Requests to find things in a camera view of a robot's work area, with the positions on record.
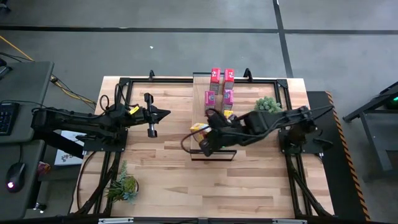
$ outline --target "computer mouse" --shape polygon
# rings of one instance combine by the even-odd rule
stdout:
[[[10,166],[6,175],[6,188],[10,193],[20,191],[25,184],[25,164],[17,162]]]

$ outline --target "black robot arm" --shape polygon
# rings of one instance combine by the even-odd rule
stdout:
[[[303,144],[305,134],[316,130],[312,111],[306,106],[280,113],[267,111],[251,111],[231,120],[220,112],[212,110],[208,116],[211,131],[199,143],[206,156],[219,151],[223,147],[239,144],[247,146],[264,139],[271,131],[290,126],[289,139],[292,144]]]
[[[147,108],[139,105],[123,105],[121,103],[106,107],[100,115],[78,113],[56,108],[35,108],[31,127],[35,131],[35,138],[43,139],[47,144],[68,150],[73,156],[82,157],[83,148],[74,142],[66,141],[55,134],[54,130],[76,131],[85,133],[77,138],[85,142],[85,151],[114,151],[122,149],[127,139],[126,128],[149,124],[148,137],[156,138],[154,125],[170,114],[169,110],[161,110],[152,105],[154,99],[145,93]]]

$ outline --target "pink box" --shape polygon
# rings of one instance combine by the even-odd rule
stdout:
[[[224,90],[223,111],[224,110],[232,110],[233,104],[234,104],[234,91],[233,90]]]
[[[218,95],[218,88],[220,86],[220,68],[212,68],[211,69],[211,78],[210,78],[210,90],[214,91],[216,95]]]
[[[234,70],[226,68],[224,71],[224,90],[232,90],[234,87]]]
[[[214,91],[205,91],[205,113],[210,108],[216,108],[216,96]]]

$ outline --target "wooden table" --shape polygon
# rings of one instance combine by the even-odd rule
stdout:
[[[119,78],[104,77],[99,95],[107,94],[113,101],[114,86]],[[304,80],[288,78],[287,81],[292,107],[309,105]],[[258,98],[274,96],[273,89],[269,88],[262,84],[236,85],[233,110],[248,112]],[[154,96],[156,107],[172,112],[155,126],[158,138],[147,137],[147,125],[129,129],[121,160],[127,160],[128,174],[139,181],[140,190],[134,204],[114,203],[112,216],[293,218],[286,163],[279,152],[275,131],[261,142],[233,147],[238,153],[232,162],[191,161],[190,155],[181,149],[180,141],[189,133],[189,127],[193,122],[200,122],[192,121],[194,90],[193,83],[134,84],[131,103],[145,106],[144,93],[149,92]],[[96,114],[101,112],[97,106]],[[184,145],[190,148],[191,142],[187,140]],[[94,155],[83,173],[81,204],[98,185],[103,156],[100,152]],[[333,213],[321,161],[314,155],[302,157],[308,188],[324,208]],[[300,208],[305,212],[299,190],[298,195]],[[76,211],[75,200],[71,212]]]

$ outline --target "fake plant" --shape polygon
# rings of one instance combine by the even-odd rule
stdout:
[[[266,110],[270,113],[276,113],[282,111],[280,108],[280,103],[277,103],[276,100],[272,97],[265,96],[264,98],[260,98],[256,101],[256,105],[254,106],[255,110]]]
[[[127,161],[123,161],[119,179],[112,182],[107,188],[107,196],[113,202],[126,200],[129,203],[133,203],[138,189],[137,180],[133,176],[127,176]]]

